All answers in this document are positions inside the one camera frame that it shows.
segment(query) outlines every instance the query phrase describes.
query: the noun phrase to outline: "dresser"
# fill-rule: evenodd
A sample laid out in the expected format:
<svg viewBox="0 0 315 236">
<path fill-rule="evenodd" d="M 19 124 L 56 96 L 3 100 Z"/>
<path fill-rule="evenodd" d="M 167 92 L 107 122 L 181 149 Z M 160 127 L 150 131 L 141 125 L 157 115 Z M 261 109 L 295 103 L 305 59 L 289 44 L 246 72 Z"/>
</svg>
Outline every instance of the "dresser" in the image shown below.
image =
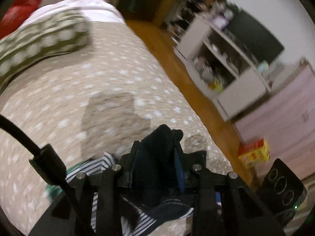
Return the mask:
<svg viewBox="0 0 315 236">
<path fill-rule="evenodd" d="M 255 166 L 262 179 L 280 158 L 300 179 L 315 173 L 315 76 L 301 65 L 291 80 L 267 102 L 235 123 L 244 143 L 265 138 L 270 160 Z"/>
</svg>

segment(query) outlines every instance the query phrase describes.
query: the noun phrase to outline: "green polka dot pillow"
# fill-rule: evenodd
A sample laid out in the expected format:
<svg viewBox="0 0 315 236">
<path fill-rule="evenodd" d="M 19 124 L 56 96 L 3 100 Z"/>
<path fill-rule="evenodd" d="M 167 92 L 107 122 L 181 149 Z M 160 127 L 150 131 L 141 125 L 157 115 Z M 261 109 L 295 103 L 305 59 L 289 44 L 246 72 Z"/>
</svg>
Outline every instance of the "green polka dot pillow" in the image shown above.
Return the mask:
<svg viewBox="0 0 315 236">
<path fill-rule="evenodd" d="M 89 22 L 78 10 L 50 15 L 0 40 L 0 93 L 19 71 L 53 55 L 79 50 L 89 41 Z"/>
</svg>

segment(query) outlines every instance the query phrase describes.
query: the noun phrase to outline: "red and yellow box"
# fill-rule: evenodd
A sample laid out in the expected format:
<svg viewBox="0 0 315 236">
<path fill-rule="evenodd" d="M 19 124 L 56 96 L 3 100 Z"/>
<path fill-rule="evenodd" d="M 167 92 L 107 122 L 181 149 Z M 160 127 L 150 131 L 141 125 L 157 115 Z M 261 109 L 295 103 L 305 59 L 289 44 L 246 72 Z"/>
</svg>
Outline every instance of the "red and yellow box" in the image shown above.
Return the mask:
<svg viewBox="0 0 315 236">
<path fill-rule="evenodd" d="M 245 167 L 250 168 L 268 161 L 269 153 L 270 149 L 267 141 L 265 139 L 261 139 L 250 144 L 240 145 L 237 157 L 241 160 Z"/>
</svg>

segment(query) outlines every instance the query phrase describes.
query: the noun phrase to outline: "beige bedspread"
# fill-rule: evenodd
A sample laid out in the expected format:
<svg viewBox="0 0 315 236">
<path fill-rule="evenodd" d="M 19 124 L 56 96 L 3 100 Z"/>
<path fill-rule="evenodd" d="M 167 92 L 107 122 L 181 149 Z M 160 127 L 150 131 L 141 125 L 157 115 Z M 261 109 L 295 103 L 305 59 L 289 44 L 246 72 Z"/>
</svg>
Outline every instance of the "beige bedspread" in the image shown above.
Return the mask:
<svg viewBox="0 0 315 236">
<path fill-rule="evenodd" d="M 0 95 L 0 111 L 40 147 L 51 143 L 67 167 L 104 151 L 120 157 L 160 124 L 182 129 L 184 152 L 207 150 L 207 167 L 231 165 L 200 118 L 142 41 L 125 25 L 92 23 L 92 42 L 26 70 Z M 28 234 L 49 206 L 46 183 L 29 154 L 0 132 L 0 205 Z M 182 235 L 185 219 L 152 235 Z"/>
</svg>

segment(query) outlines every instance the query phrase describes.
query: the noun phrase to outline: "black television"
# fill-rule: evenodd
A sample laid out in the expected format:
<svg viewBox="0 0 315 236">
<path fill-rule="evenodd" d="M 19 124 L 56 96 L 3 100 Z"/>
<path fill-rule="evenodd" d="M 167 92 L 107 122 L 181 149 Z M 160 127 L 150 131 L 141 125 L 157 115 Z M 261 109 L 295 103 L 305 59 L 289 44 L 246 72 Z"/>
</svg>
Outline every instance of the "black television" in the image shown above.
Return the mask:
<svg viewBox="0 0 315 236">
<path fill-rule="evenodd" d="M 226 30 L 236 38 L 237 45 L 246 48 L 258 62 L 271 64 L 284 50 L 283 45 L 256 19 L 245 11 L 234 15 Z"/>
</svg>

